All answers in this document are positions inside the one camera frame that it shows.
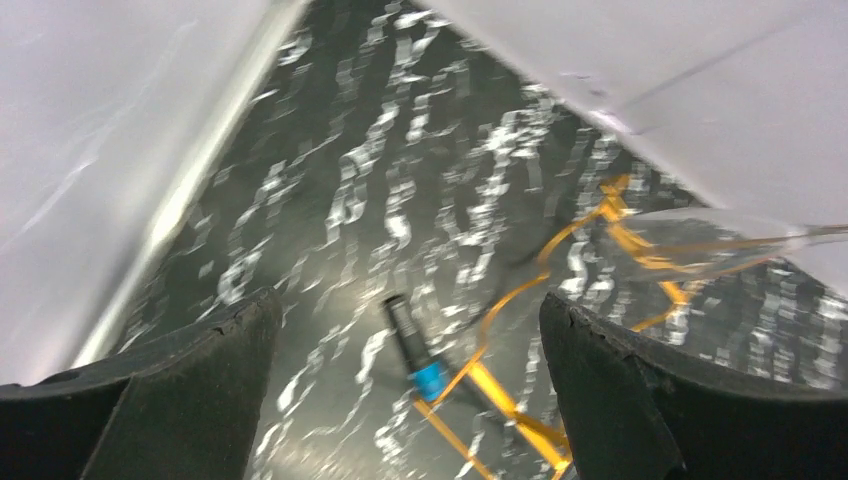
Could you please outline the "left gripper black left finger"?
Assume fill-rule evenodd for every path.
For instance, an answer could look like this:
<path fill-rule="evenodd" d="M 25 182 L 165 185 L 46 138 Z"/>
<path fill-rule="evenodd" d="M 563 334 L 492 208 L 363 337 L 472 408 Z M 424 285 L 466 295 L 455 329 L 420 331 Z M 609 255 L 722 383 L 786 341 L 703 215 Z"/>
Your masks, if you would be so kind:
<path fill-rule="evenodd" d="M 1 389 L 5 479 L 240 479 L 282 319 L 263 288 L 210 317 Z"/>

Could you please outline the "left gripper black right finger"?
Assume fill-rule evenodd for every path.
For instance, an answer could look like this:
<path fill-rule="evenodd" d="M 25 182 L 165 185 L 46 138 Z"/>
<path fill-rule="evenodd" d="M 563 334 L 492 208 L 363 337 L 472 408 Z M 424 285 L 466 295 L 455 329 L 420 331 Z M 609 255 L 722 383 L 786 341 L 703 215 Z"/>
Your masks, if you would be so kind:
<path fill-rule="evenodd" d="M 847 397 L 722 367 L 554 294 L 545 359 L 582 479 L 843 479 Z"/>

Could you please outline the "gold wire glass rack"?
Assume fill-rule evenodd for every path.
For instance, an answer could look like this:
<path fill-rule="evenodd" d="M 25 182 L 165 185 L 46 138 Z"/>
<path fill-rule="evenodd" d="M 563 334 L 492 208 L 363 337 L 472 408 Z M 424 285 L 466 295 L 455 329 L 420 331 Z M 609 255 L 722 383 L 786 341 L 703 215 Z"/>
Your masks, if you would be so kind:
<path fill-rule="evenodd" d="M 792 225 L 715 208 L 628 215 L 626 176 L 601 184 L 592 218 L 607 223 L 632 279 L 659 284 L 669 312 L 698 282 L 818 243 L 845 225 Z M 558 479 L 843 479 L 847 397 L 686 355 L 650 339 L 653 319 L 624 327 L 549 294 L 539 310 L 563 424 L 522 413 L 475 353 L 457 372 L 485 395 Z"/>

